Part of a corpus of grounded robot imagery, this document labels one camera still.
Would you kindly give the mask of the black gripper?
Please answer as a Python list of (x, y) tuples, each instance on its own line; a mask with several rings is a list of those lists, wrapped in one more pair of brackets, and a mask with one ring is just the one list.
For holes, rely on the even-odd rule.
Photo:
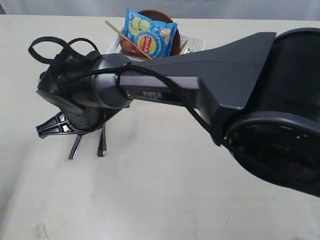
[(118, 114), (121, 108), (84, 106), (78, 110), (63, 108), (44, 123), (36, 126), (40, 138), (56, 135), (86, 135), (95, 132)]

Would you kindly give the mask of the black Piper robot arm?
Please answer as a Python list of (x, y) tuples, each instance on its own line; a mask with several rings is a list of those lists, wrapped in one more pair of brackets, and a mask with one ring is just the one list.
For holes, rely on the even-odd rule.
[(252, 175), (274, 185), (320, 195), (320, 30), (258, 32), (214, 49), (133, 61), (119, 53), (82, 55), (53, 36), (62, 50), (37, 93), (59, 108), (38, 125), (40, 138), (83, 136), (133, 100), (185, 107)]

